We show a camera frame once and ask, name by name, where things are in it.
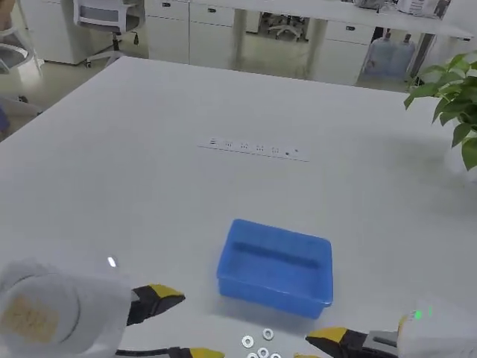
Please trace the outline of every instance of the drawer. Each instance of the drawer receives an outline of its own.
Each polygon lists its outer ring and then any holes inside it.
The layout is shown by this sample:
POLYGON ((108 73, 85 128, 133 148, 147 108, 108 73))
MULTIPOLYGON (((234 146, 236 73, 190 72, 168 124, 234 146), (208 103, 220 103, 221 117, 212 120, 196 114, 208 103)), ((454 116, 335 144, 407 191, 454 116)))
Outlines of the drawer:
POLYGON ((232 26, 235 10, 228 7, 191 4, 191 22, 232 26))
POLYGON ((370 26, 328 21, 328 24, 326 25, 325 39, 369 45, 373 38, 373 33, 374 28, 370 26))
POLYGON ((146 15, 164 19, 189 20, 189 4, 180 1, 147 0, 146 15))

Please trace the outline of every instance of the floor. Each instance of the floor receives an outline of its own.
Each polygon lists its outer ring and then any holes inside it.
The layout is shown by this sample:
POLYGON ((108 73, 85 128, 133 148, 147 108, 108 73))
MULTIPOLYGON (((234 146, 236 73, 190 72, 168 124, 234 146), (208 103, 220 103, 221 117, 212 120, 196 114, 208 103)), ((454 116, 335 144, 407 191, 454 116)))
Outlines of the floor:
MULTIPOLYGON (((13 21, 20 28, 22 24, 19 12, 13 13, 13 21)), ((133 37, 127 35, 121 41, 121 49, 137 57, 148 57, 148 45, 145 29, 139 31, 139 45, 133 44, 133 37)), ((276 41, 248 34, 244 40, 242 70, 264 75, 276 75, 288 78, 303 78, 308 54, 308 43, 276 41)), ((72 90, 88 81, 104 68, 105 62, 97 61, 87 69, 83 65, 70 66, 58 63, 45 63, 34 58, 30 63, 15 69, 9 75, 2 75, 0 94, 21 94, 30 103, 47 109, 72 90)), ((404 92, 404 84, 379 83, 378 81, 359 81, 359 87, 394 90, 404 92)), ((10 134, 34 119, 34 116, 17 116, 8 113, 11 123, 10 134)))

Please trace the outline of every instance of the gold label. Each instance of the gold label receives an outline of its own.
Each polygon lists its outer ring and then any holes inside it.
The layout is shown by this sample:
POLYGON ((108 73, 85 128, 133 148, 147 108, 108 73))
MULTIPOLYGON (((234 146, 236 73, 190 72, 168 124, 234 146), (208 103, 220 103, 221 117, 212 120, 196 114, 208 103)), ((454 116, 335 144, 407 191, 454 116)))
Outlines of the gold label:
POLYGON ((29 342, 49 343, 58 326, 58 314, 24 295, 16 296, 0 320, 0 331, 10 331, 29 342))

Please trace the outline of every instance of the water bottle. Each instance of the water bottle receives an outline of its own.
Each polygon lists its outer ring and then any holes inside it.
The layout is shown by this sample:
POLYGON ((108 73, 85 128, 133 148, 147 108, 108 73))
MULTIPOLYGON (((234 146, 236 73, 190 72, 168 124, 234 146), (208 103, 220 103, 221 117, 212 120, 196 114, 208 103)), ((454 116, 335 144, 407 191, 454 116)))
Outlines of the water bottle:
POLYGON ((391 33, 376 39, 371 43, 367 56, 364 73, 370 76, 386 76, 393 58, 396 46, 391 42, 391 33))
POLYGON ((416 44, 409 41, 410 39, 411 35, 407 34, 404 41, 396 46, 396 51, 389 66, 389 75, 393 78, 405 79, 409 64, 416 51, 416 44))

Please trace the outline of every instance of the office chair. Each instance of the office chair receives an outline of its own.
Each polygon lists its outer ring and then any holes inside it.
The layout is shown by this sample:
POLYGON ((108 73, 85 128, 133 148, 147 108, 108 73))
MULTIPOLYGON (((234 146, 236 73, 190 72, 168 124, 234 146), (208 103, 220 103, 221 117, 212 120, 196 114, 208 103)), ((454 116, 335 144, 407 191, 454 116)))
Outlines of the office chair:
MULTIPOLYGON (((33 49, 15 27, 11 26, 7 30, 0 31, 0 75, 8 75, 12 69, 27 63, 33 56, 33 49)), ((42 112, 40 107, 28 103, 23 95, 0 95, 0 107, 18 116, 35 116, 42 112)), ((0 131, 4 132, 10 123, 5 120, 4 112, 2 116, 0 131)))
POLYGON ((278 40, 280 35, 285 32, 291 32, 294 39, 298 41, 303 35, 304 19, 299 16, 271 15, 271 25, 267 32, 277 31, 275 38, 278 40))
POLYGON ((113 50, 101 52, 86 59, 91 62, 108 58, 106 66, 124 56, 119 50, 118 36, 141 27, 145 21, 144 0, 74 0, 75 24, 113 34, 113 50))

